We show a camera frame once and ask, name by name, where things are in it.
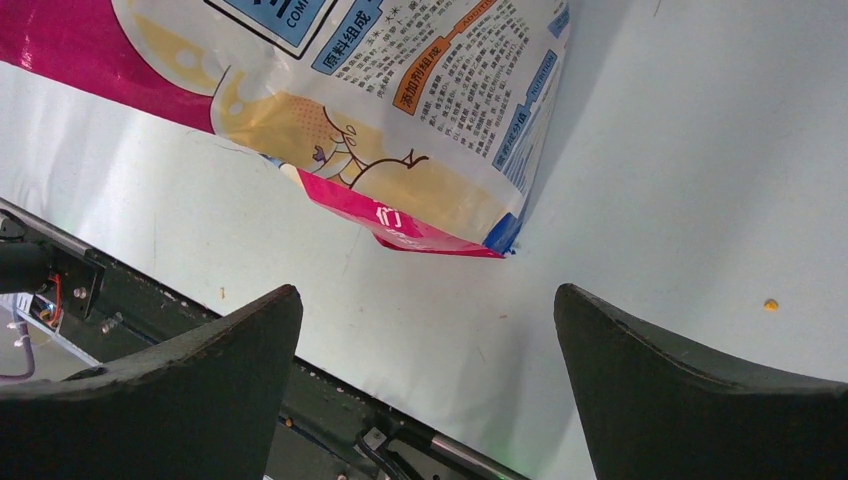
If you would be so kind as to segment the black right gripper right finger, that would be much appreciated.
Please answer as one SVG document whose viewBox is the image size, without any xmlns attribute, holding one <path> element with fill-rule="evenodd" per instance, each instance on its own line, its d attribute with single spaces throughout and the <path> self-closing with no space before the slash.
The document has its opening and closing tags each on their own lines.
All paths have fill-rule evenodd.
<svg viewBox="0 0 848 480">
<path fill-rule="evenodd" d="M 843 479 L 847 386 L 753 363 L 586 290 L 554 322 L 600 479 Z"/>
</svg>

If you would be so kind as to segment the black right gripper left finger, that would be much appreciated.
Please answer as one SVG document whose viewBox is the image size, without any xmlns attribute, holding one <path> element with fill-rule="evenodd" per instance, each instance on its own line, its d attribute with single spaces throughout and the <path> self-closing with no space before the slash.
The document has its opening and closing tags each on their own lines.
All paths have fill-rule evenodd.
<svg viewBox="0 0 848 480">
<path fill-rule="evenodd" d="M 260 479 L 303 306 L 281 286 L 61 381 L 1 390 L 5 479 Z"/>
</svg>

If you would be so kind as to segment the pink blue pet food bag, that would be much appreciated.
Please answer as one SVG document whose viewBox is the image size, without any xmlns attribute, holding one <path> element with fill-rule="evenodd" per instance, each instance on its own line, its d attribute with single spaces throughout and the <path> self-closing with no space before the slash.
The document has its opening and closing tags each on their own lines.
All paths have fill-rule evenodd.
<svg viewBox="0 0 848 480">
<path fill-rule="evenodd" d="M 386 247 L 501 258 L 565 1 L 5 1 L 3 62 L 266 157 Z"/>
</svg>

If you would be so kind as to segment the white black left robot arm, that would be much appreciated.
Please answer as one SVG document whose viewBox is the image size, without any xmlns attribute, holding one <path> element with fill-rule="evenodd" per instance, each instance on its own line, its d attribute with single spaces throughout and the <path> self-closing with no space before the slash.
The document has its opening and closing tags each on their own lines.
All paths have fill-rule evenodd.
<svg viewBox="0 0 848 480">
<path fill-rule="evenodd" d="M 30 238 L 29 226 L 1 210 L 1 294 L 38 293 L 49 283 L 51 254 Z"/>
</svg>

